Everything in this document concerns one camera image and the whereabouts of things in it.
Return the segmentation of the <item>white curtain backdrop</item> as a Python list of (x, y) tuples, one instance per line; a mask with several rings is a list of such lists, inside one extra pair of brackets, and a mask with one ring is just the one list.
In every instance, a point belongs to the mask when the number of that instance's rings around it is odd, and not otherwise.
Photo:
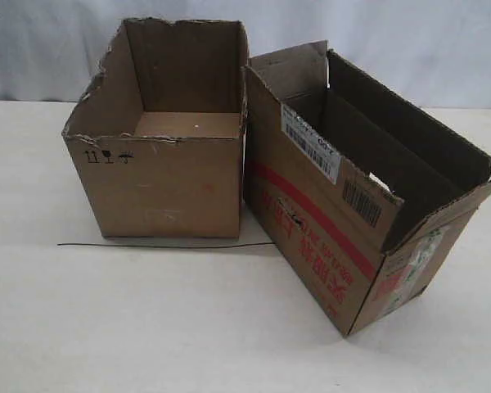
[(491, 152), (491, 1), (0, 1), (0, 101), (76, 101), (131, 16), (239, 20), (253, 55), (326, 40)]

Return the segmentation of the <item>torn open cardboard box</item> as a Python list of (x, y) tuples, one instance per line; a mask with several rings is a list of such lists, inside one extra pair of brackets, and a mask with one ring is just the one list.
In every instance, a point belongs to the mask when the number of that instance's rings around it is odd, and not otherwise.
[(123, 19), (62, 137), (104, 237), (240, 232), (246, 29)]

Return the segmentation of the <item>cardboard box with red print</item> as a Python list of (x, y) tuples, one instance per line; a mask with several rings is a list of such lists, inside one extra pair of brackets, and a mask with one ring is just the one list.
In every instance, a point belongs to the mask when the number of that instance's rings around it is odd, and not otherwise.
[(348, 336), (419, 296), (491, 195), (491, 156), (327, 41), (245, 68), (245, 202)]

